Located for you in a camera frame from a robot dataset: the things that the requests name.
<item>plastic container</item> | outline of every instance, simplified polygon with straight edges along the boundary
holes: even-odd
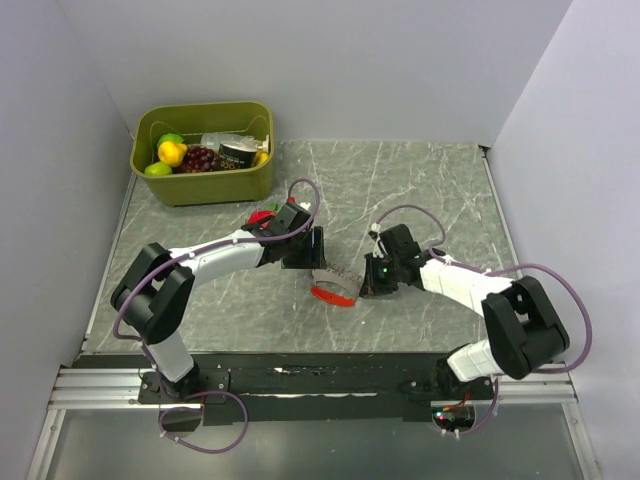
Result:
[[[178,133],[186,143],[199,143],[203,133],[225,132],[269,136],[269,159],[253,168],[207,173],[150,176],[144,169],[153,162],[156,143],[165,133]],[[273,121],[269,109],[256,102],[208,103],[159,107],[138,124],[131,153],[131,169],[165,205],[261,200],[273,187]]]

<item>green lime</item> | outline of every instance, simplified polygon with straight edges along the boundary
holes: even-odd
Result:
[[[166,163],[156,162],[145,168],[144,173],[146,175],[153,175],[154,177],[161,177],[163,175],[171,175],[173,170]]]
[[[160,137],[160,140],[158,140],[158,144],[156,145],[156,147],[159,147],[164,142],[184,143],[184,138],[182,138],[177,133],[165,133]]]

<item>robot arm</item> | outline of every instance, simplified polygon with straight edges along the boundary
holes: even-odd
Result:
[[[177,397],[193,393],[198,385],[198,365],[187,352],[178,331],[191,292],[200,285],[229,273],[282,261],[284,268],[326,268],[322,227],[313,227],[282,241],[261,242],[294,232],[309,219],[306,209],[287,202],[280,211],[257,223],[244,225],[231,235],[189,248],[164,249],[147,245],[111,296],[119,310],[131,291],[152,270],[171,258],[188,254],[158,275],[159,287],[146,285],[133,299],[124,321],[143,340],[162,374],[165,386]],[[214,243],[218,248],[207,249]]]
[[[438,293],[481,315],[487,340],[462,346],[443,362],[445,382],[465,383],[506,374],[520,380],[569,347],[569,337],[542,285],[533,277],[488,277],[443,263],[421,251],[406,225],[380,234],[373,253],[365,255],[363,297],[392,293],[399,283]]]

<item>wall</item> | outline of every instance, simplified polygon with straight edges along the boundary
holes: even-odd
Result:
[[[0,477],[17,479],[80,347],[131,139],[55,1],[4,2],[0,44]]]
[[[280,139],[491,145],[570,0],[60,3],[132,130],[158,105],[257,99]]]
[[[607,479],[638,472],[639,24],[634,0],[574,1],[490,154],[521,260],[564,273],[591,310],[573,378]]]

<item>table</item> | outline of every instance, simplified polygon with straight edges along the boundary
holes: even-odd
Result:
[[[423,142],[280,142],[275,185],[259,203],[169,208],[135,183],[85,352],[135,351],[111,335],[111,292],[140,249],[204,243],[228,235],[249,214],[282,202],[292,181],[308,177],[322,189],[316,225],[325,229],[328,262],[364,273],[372,222],[401,203],[427,207],[443,222],[444,250],[490,268],[512,265],[505,227],[477,145]],[[295,193],[311,201],[310,188]],[[437,228],[418,212],[394,213],[384,226],[407,223],[426,248]],[[191,295],[181,332],[191,351],[448,351],[483,338],[482,319],[442,296],[403,287],[392,296],[360,299],[353,308],[327,305],[309,290],[307,271],[279,265],[237,272]]]

